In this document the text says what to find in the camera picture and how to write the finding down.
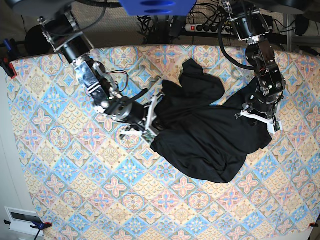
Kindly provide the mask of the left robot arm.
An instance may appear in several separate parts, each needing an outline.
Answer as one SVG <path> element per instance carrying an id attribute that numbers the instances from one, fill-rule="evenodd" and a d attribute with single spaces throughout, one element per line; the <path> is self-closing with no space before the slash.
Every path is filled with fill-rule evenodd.
<path id="1" fill-rule="evenodd" d="M 218 25 L 218 41 L 223 55 L 235 66 L 254 72 L 255 90 L 245 96 L 243 109 L 237 118 L 246 117 L 266 124 L 270 134 L 283 129 L 277 119 L 280 101 L 284 97 L 286 80 L 276 63 L 275 52 L 265 35 L 270 28 L 252 3 L 243 0 L 223 0 L 223 20 Z M 222 31 L 225 24 L 231 24 L 239 41 L 247 43 L 245 57 L 247 65 L 232 58 L 223 44 Z"/>

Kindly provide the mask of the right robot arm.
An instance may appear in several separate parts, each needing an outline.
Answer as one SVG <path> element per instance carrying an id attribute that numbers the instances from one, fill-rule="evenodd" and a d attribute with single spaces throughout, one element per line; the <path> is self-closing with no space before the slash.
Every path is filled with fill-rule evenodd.
<path id="1" fill-rule="evenodd" d="M 104 117 L 127 124 L 120 138 L 139 136 L 151 144 L 160 133 L 155 113 L 163 94 L 153 95 L 151 101 L 140 104 L 138 99 L 148 93 L 145 88 L 133 97 L 123 95 L 112 71 L 90 57 L 93 45 L 72 13 L 70 0 L 7 0 L 17 14 L 37 17 L 41 31 L 54 52 L 62 54 L 74 68 L 77 81 L 93 99 L 94 110 Z"/>

